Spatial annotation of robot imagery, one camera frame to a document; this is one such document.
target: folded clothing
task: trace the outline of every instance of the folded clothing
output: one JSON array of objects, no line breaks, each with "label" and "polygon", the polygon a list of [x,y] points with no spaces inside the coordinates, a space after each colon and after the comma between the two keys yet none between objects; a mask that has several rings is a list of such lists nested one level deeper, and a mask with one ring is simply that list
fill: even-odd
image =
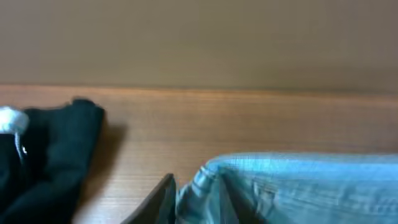
[{"label": "folded clothing", "polygon": [[[70,223],[101,130],[104,110],[89,100],[27,109],[21,143],[0,134],[0,223]],[[24,158],[18,155],[23,147]]]}]

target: dark cloth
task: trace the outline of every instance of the dark cloth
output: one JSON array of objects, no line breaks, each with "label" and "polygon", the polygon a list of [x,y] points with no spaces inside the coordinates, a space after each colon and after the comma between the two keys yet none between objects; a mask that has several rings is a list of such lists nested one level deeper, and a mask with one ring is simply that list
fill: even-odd
[{"label": "dark cloth", "polygon": [[22,137],[25,167],[14,136],[0,134],[0,223],[70,223],[104,110],[74,100],[59,109],[24,112],[30,119]]}]

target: wall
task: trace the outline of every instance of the wall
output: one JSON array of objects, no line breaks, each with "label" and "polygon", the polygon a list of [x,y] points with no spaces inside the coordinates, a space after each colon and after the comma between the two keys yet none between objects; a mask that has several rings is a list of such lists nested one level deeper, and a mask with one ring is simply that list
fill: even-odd
[{"label": "wall", "polygon": [[395,0],[2,0],[0,82],[398,93]]}]

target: blue fabric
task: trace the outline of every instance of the blue fabric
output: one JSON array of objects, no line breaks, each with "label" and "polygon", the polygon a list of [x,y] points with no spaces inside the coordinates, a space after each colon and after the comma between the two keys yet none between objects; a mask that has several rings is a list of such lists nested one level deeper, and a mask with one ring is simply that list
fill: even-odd
[{"label": "blue fabric", "polygon": [[179,190],[176,223],[239,223],[236,194],[271,224],[398,223],[397,174],[397,155],[221,156]]}]

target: brown table top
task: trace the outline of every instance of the brown table top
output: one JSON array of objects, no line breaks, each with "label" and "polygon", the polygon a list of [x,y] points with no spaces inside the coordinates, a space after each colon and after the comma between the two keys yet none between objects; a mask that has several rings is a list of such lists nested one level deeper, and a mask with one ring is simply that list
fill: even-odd
[{"label": "brown table top", "polygon": [[168,172],[233,152],[398,152],[398,97],[0,85],[0,105],[86,96],[107,111],[74,223],[119,223]]}]

